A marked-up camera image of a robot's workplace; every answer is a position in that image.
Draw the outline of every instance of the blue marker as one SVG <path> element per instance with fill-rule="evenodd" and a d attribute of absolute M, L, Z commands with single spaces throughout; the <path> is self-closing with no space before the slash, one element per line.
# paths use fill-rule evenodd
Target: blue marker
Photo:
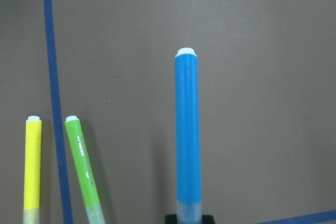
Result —
<path fill-rule="evenodd" d="M 197 55 L 181 48 L 175 56 L 177 223 L 201 224 L 201 155 Z"/>

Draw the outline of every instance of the yellow marker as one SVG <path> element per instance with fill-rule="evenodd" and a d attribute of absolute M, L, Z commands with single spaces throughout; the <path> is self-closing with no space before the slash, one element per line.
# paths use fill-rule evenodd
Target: yellow marker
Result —
<path fill-rule="evenodd" d="M 40 222 L 41 132 L 40 117 L 29 116 L 26 121 L 23 224 L 39 224 Z"/>

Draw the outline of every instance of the black stand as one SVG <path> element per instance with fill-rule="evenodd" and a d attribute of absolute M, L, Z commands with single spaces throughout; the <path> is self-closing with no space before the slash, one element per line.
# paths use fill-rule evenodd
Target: black stand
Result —
<path fill-rule="evenodd" d="M 177 224 L 177 216 L 166 215 L 165 224 Z M 202 224 L 215 224 L 214 217 L 212 215 L 202 215 Z"/>

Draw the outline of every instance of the translucent marker end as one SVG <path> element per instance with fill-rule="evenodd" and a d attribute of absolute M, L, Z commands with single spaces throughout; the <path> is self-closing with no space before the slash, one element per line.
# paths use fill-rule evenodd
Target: translucent marker end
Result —
<path fill-rule="evenodd" d="M 195 54 L 194 49 L 190 48 L 190 47 L 184 47 L 181 48 L 179 51 L 177 51 L 177 54 L 175 57 L 180 56 L 180 55 L 194 55 L 197 57 L 197 55 Z"/>
<path fill-rule="evenodd" d="M 27 121 L 41 121 L 39 116 L 36 115 L 30 115 L 27 119 Z"/>
<path fill-rule="evenodd" d="M 70 115 L 67 118 L 65 118 L 65 122 L 69 122 L 73 120 L 78 120 L 78 118 L 75 115 Z"/>
<path fill-rule="evenodd" d="M 86 207 L 85 209 L 90 224 L 105 224 L 105 219 L 101 210 L 100 203 L 97 203 L 90 207 Z"/>
<path fill-rule="evenodd" d="M 39 224 L 40 223 L 40 208 L 24 209 L 23 224 Z"/>
<path fill-rule="evenodd" d="M 177 201 L 177 224 L 202 224 L 202 202 Z"/>

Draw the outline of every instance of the white marker cap tip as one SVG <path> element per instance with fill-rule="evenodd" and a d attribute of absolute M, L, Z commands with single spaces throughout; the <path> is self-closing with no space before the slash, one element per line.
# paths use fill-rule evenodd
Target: white marker cap tip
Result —
<path fill-rule="evenodd" d="M 75 115 L 70 115 L 67 118 L 65 118 L 65 122 L 69 122 L 73 120 L 78 120 L 78 118 Z"/>
<path fill-rule="evenodd" d="M 190 48 L 190 47 L 184 47 L 181 48 L 179 51 L 177 51 L 177 54 L 175 57 L 180 56 L 180 55 L 194 55 L 197 57 L 197 55 L 195 54 L 194 49 Z"/>
<path fill-rule="evenodd" d="M 41 121 L 39 116 L 36 115 L 30 115 L 27 119 L 27 121 Z"/>

